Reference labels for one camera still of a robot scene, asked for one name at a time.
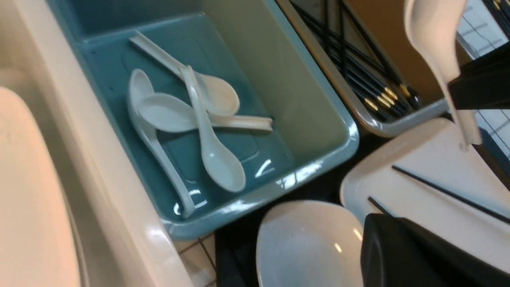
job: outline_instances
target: chopstick gold tip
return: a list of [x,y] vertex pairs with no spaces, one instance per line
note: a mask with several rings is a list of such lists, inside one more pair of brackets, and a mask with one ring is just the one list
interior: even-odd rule
[[369,99],[365,98],[365,103],[367,103],[374,111],[378,111],[379,108]]
[[384,92],[389,95],[392,99],[398,101],[398,96],[388,87],[384,87]]

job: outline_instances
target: black chopstick on tray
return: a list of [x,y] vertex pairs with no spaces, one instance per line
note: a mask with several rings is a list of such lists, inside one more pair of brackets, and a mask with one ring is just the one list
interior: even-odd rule
[[373,197],[369,196],[368,197],[368,201],[373,205],[375,206],[375,208],[379,209],[379,211],[382,213],[382,214],[385,214],[385,215],[388,215],[388,216],[391,216],[393,217],[393,215],[391,213],[389,213],[384,207],[382,207]]
[[419,109],[419,101],[418,97],[416,95],[416,92],[412,89],[410,89],[404,82],[400,79],[400,77],[397,75],[397,73],[391,68],[391,65],[388,63],[384,55],[379,51],[375,43],[372,41],[370,36],[367,34],[367,32],[363,29],[358,19],[354,16],[354,14],[351,12],[349,7],[345,5],[345,3],[342,3],[342,8],[345,11],[345,13],[349,16],[349,18],[352,20],[352,23],[354,26],[356,26],[356,29],[361,34],[365,42],[368,44],[372,52],[375,54],[381,65],[383,66],[384,70],[392,78],[395,83],[399,86],[400,90],[406,97],[406,100],[409,102],[409,104],[414,109]]
[[[310,23],[312,23],[313,25],[315,25],[316,27],[318,27],[319,29],[322,30],[322,28],[324,27],[324,24],[322,24],[319,20],[317,20],[315,17],[313,17],[312,15],[310,15],[307,11],[305,11],[303,8],[301,8],[300,6],[296,5],[294,2],[291,2],[292,6],[294,7],[294,9],[296,9],[297,13],[299,14],[299,16],[301,16],[301,18],[303,20],[308,20]],[[329,35],[331,38],[335,39],[336,41],[340,41],[341,42],[341,37],[340,35],[338,35],[337,33],[333,32],[332,30],[329,31]],[[363,52],[361,52],[357,47],[355,47],[354,45],[352,45],[351,43],[349,42],[346,42],[346,48],[347,50],[351,51],[353,54],[355,54],[357,57],[359,57],[360,59],[362,59],[365,63],[367,63],[370,67],[372,67],[373,69],[375,69],[378,73],[381,73],[381,75],[386,75],[386,71],[384,70],[384,68],[382,68],[377,62],[375,62],[374,60],[372,60],[370,57],[368,57],[367,55],[365,55]]]
[[329,54],[329,0],[323,0],[322,13],[324,14],[324,27],[322,28],[322,42],[324,43],[324,51]]
[[342,11],[342,3],[343,0],[338,0],[338,22],[340,23],[340,60],[342,61],[342,70],[341,73],[344,76],[344,79],[349,83],[349,78],[347,76],[347,49],[346,49],[346,41],[345,41],[345,22],[344,22],[344,12]]
[[409,177],[411,177],[411,178],[413,178],[415,180],[418,180],[419,182],[421,182],[423,184],[426,184],[426,185],[434,188],[435,190],[437,190],[437,191],[439,191],[439,192],[441,192],[443,194],[446,194],[446,195],[448,195],[450,197],[453,197],[453,198],[457,199],[458,201],[461,201],[462,203],[467,204],[467,205],[477,209],[478,211],[481,211],[481,212],[487,214],[488,216],[491,216],[491,217],[493,217],[493,218],[495,218],[497,220],[500,220],[500,221],[505,222],[506,224],[510,225],[510,219],[507,218],[507,217],[502,216],[499,213],[496,213],[496,212],[494,212],[494,211],[492,211],[492,210],[490,210],[490,209],[488,209],[486,207],[483,207],[483,206],[481,206],[481,205],[479,205],[477,203],[474,203],[474,202],[470,201],[469,199],[466,199],[466,198],[464,198],[464,197],[462,197],[462,196],[460,196],[458,194],[455,194],[455,193],[453,193],[453,192],[451,192],[451,191],[449,191],[449,190],[447,190],[447,189],[445,189],[445,188],[443,188],[443,187],[441,187],[441,186],[439,186],[437,184],[431,183],[431,182],[429,182],[429,181],[427,181],[427,180],[425,180],[425,179],[423,179],[423,178],[421,178],[421,177],[419,177],[417,175],[414,175],[414,174],[412,174],[412,173],[410,173],[410,172],[408,172],[406,170],[403,170],[403,169],[399,168],[398,166],[393,165],[391,168],[393,168],[394,170],[396,170],[396,171],[398,171],[398,172],[400,172],[402,174],[405,174],[405,175],[407,175],[407,176],[409,176]]

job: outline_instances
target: white sink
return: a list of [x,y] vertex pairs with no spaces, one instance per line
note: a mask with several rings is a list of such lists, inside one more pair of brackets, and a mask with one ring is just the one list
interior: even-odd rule
[[77,226],[82,285],[192,287],[46,2],[0,7],[0,86],[26,102],[46,141]]

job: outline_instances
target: black object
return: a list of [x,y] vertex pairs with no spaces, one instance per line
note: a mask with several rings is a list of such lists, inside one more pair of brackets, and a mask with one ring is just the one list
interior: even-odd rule
[[510,275],[403,218],[369,214],[361,250],[365,287],[510,286]]
[[342,2],[342,8],[345,11],[345,13],[349,16],[349,18],[352,20],[352,23],[354,26],[356,26],[356,29],[361,34],[365,42],[368,44],[374,55],[377,57],[381,65],[384,67],[384,70],[386,71],[387,75],[399,86],[400,90],[406,97],[406,100],[409,102],[409,104],[414,109],[419,109],[419,100],[416,95],[416,92],[412,89],[410,89],[409,86],[404,84],[404,82],[400,79],[400,77],[395,73],[395,71],[391,68],[391,65],[387,62],[384,55],[379,51],[375,43],[372,41],[370,36],[367,34],[367,32],[363,29],[361,24],[358,22],[358,19],[354,16],[354,14],[351,12],[349,7],[345,5],[344,2]]
[[405,174],[405,175],[407,175],[407,176],[409,176],[409,177],[411,177],[411,178],[413,178],[415,180],[418,180],[421,183],[424,183],[424,184],[426,184],[426,185],[436,189],[437,191],[439,191],[439,192],[441,192],[443,194],[446,194],[446,195],[448,195],[448,196],[450,196],[452,198],[455,198],[455,199],[457,199],[458,201],[460,201],[460,202],[462,202],[464,204],[467,204],[467,205],[469,205],[469,206],[471,206],[471,207],[473,207],[473,208],[475,208],[475,209],[477,209],[477,210],[479,210],[479,211],[481,211],[481,212],[483,212],[483,213],[485,213],[485,214],[487,214],[487,215],[489,215],[489,216],[491,216],[491,217],[493,217],[493,218],[495,218],[495,219],[497,219],[499,221],[505,222],[506,224],[510,225],[510,219],[500,215],[499,213],[496,213],[496,212],[494,212],[494,211],[492,211],[492,210],[490,210],[490,209],[488,209],[486,207],[483,207],[483,206],[481,206],[481,205],[479,205],[479,204],[477,204],[475,202],[470,201],[467,198],[464,198],[464,197],[462,197],[462,196],[460,196],[458,194],[455,194],[455,193],[447,190],[444,187],[441,187],[441,186],[439,186],[439,185],[437,185],[435,183],[429,182],[428,180],[425,180],[425,179],[423,179],[423,178],[421,178],[421,177],[419,177],[419,176],[417,176],[415,174],[412,174],[412,173],[410,173],[410,172],[408,172],[408,171],[406,171],[404,169],[401,169],[398,166],[394,166],[393,165],[392,168],[394,170],[402,173],[402,174]]
[[510,109],[510,43],[464,65],[448,83],[457,110]]

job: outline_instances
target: white spoon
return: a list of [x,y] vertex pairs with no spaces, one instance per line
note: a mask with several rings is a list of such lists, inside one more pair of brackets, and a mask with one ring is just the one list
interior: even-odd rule
[[[195,112],[185,102],[166,93],[154,93],[138,106],[144,120],[160,131],[187,132],[198,128]],[[273,120],[258,116],[209,114],[213,127],[272,131]]]
[[464,142],[481,144],[481,135],[473,111],[457,111],[448,90],[448,82],[461,74],[455,53],[457,28],[467,0],[406,0],[405,33],[409,42],[423,57],[436,77],[453,120],[460,128]]
[[127,93],[127,110],[129,112],[129,117],[136,132],[150,149],[175,187],[175,190],[183,203],[183,217],[187,218],[195,211],[195,204],[193,204],[193,200],[191,199],[183,180],[161,147],[161,144],[156,137],[156,129],[147,123],[138,113],[138,106],[140,103],[142,103],[147,96],[151,94],[154,94],[154,89],[152,88],[152,84],[150,83],[147,75],[142,70],[134,70],[131,73],[129,90]]
[[246,175],[239,159],[228,150],[214,134],[211,121],[201,100],[201,90],[190,66],[182,67],[181,73],[188,88],[191,104],[195,110],[202,161],[207,173],[222,188],[240,192],[246,185]]
[[[179,69],[184,67],[184,65],[154,42],[138,31],[135,31],[135,36],[131,37],[130,41],[172,71],[181,80],[183,79]],[[195,72],[195,76],[202,90],[203,105],[209,113],[222,116],[237,113],[240,105],[239,96],[229,83],[218,77],[197,72]]]

